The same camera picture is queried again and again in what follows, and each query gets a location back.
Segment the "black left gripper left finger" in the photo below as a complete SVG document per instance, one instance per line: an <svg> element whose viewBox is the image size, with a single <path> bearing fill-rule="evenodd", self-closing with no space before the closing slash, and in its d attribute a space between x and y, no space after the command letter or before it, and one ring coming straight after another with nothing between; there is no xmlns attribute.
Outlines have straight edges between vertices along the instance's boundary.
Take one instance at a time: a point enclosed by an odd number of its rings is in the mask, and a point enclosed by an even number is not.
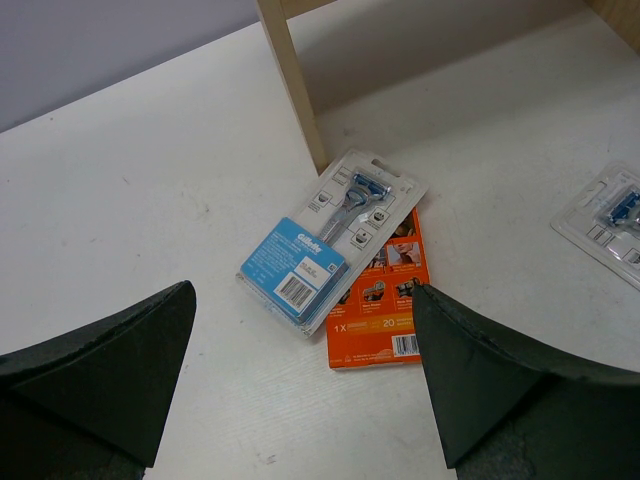
<svg viewBox="0 0 640 480"><path fill-rule="evenodd" d="M153 467L196 315L176 283L1 357L4 479L141 479Z"/></svg>

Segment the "orange Gillette Styler box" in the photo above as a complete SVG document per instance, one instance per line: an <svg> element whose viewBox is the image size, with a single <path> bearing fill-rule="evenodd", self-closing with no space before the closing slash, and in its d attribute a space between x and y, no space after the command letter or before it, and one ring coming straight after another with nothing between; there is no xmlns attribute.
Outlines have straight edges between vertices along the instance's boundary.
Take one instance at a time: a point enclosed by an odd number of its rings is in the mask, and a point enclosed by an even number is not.
<svg viewBox="0 0 640 480"><path fill-rule="evenodd" d="M416 209L396 228L326 320L333 370L420 361L413 293L430 274Z"/></svg>

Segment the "clear blister razor pack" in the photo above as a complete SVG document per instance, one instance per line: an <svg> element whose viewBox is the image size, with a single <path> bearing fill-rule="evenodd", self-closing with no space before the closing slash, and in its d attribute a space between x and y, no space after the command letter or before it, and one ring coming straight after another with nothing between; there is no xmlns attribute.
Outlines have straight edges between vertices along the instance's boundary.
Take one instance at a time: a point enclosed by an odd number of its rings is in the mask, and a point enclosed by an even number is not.
<svg viewBox="0 0 640 480"><path fill-rule="evenodd" d="M639 287L639 171L608 164L551 222L551 228L634 288Z"/></svg>
<svg viewBox="0 0 640 480"><path fill-rule="evenodd" d="M236 278L310 337L427 192L424 180L355 149L334 160Z"/></svg>

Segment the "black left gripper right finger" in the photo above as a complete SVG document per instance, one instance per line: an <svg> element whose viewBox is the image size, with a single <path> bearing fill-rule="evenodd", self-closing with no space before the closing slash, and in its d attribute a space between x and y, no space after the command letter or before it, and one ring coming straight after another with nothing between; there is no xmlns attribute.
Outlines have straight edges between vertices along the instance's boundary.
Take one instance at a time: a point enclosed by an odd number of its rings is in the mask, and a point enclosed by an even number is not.
<svg viewBox="0 0 640 480"><path fill-rule="evenodd" d="M458 478L638 478L638 373L544 344L430 285L413 291L413 320Z"/></svg>

